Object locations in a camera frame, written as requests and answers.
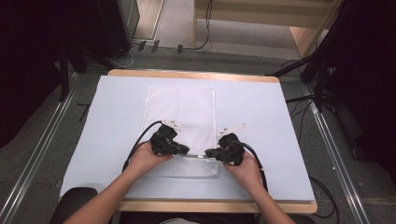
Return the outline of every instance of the tripod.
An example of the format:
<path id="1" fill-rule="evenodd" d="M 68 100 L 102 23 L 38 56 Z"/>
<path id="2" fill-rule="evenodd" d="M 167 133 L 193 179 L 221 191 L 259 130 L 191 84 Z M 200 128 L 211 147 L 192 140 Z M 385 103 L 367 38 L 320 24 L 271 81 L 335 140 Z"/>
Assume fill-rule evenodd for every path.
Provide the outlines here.
<path id="1" fill-rule="evenodd" d="M 280 69 L 279 71 L 269 74 L 269 77 L 281 77 L 286 75 L 288 72 L 297 69 L 306 64 L 305 70 L 301 73 L 300 79 L 303 83 L 310 83 L 312 79 L 318 74 L 318 82 L 315 87 L 315 97 L 314 103 L 318 108 L 319 112 L 322 112 L 321 108 L 321 98 L 323 95 L 323 88 L 326 78 L 329 76 L 328 68 L 334 61 L 334 57 L 337 53 L 337 47 L 340 40 L 337 39 L 342 36 L 342 31 L 344 29 L 344 21 L 347 15 L 353 10 L 356 5 L 356 1 L 345 2 L 341 8 L 341 11 L 335 20 L 329 33 L 325 36 L 322 43 L 318 48 L 310 55 L 302 58 L 296 63 Z"/>

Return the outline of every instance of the white paper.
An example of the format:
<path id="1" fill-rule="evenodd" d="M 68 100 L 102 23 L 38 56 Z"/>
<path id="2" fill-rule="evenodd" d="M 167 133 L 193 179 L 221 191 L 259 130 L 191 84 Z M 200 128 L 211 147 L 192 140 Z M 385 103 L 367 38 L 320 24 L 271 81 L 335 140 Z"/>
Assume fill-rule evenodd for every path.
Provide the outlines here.
<path id="1" fill-rule="evenodd" d="M 61 195 L 74 187 L 108 186 L 139 135 L 149 85 L 214 87 L 218 130 L 246 123 L 235 132 L 262 162 L 269 193 L 277 201 L 315 200 L 279 83 L 153 77 L 101 77 L 78 146 L 67 168 Z M 215 178 L 145 175 L 128 199 L 249 200 L 219 165 Z"/>
<path id="2" fill-rule="evenodd" d="M 149 85 L 140 132 L 157 120 L 174 120 L 180 128 L 174 140 L 189 147 L 188 154 L 205 155 L 217 145 L 214 88 Z M 159 126 L 142 140 L 149 140 Z"/>

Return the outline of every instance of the black stand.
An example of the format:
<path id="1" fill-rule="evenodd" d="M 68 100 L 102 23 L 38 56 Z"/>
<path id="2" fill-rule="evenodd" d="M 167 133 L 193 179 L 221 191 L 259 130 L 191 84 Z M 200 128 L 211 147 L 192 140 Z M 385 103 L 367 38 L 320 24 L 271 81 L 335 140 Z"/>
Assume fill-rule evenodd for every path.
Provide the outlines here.
<path id="1" fill-rule="evenodd" d="M 269 77 L 281 77 L 286 75 L 288 72 L 297 69 L 305 64 L 307 64 L 305 70 L 301 73 L 300 78 L 303 83 L 309 83 L 318 74 L 318 82 L 315 87 L 315 105 L 318 111 L 321 112 L 321 97 L 323 94 L 323 88 L 325 79 L 328 76 L 328 68 L 333 62 L 333 57 L 337 51 L 337 37 L 342 35 L 342 30 L 344 26 L 344 21 L 347 15 L 352 11 L 356 3 L 344 4 L 337 19 L 335 20 L 329 33 L 325 36 L 322 43 L 318 48 L 310 55 L 302 58 L 296 63 L 280 69 L 273 74 L 269 74 Z"/>
<path id="2" fill-rule="evenodd" d="M 67 68 L 67 59 L 72 64 L 76 72 L 85 73 L 87 71 L 88 65 L 81 57 L 81 53 L 90 56 L 91 58 L 105 66 L 108 70 L 115 68 L 112 63 L 105 60 L 103 57 L 98 56 L 97 54 L 80 45 L 79 43 L 74 42 L 61 45 L 60 66 L 62 91 L 61 98 L 59 100 L 60 102 L 62 102 L 66 97 L 67 93 L 69 93 L 69 73 Z"/>

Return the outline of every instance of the black panel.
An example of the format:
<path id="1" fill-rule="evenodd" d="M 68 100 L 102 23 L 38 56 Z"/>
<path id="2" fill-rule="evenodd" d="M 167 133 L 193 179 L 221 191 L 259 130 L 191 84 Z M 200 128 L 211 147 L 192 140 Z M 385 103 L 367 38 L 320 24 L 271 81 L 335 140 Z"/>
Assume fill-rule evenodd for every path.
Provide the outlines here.
<path id="1" fill-rule="evenodd" d="M 348 16 L 339 37 L 336 71 L 327 89 L 350 114 L 337 111 L 362 155 L 378 161 L 396 176 L 396 5 L 392 1 L 362 1 Z"/>

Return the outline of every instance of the white cloth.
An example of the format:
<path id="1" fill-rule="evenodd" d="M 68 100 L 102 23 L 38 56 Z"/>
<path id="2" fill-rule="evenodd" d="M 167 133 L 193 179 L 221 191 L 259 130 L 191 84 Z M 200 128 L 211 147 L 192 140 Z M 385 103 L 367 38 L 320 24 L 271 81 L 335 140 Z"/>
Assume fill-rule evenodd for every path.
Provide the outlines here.
<path id="1" fill-rule="evenodd" d="M 156 120 L 174 120 L 180 128 L 174 141 L 189 147 L 190 155 L 205 155 L 206 149 L 217 145 L 214 88 L 148 86 L 140 133 Z M 159 127 L 151 128 L 142 140 L 149 140 Z M 175 156 L 148 175 L 208 178 L 215 176 L 218 170 L 216 161 Z"/>

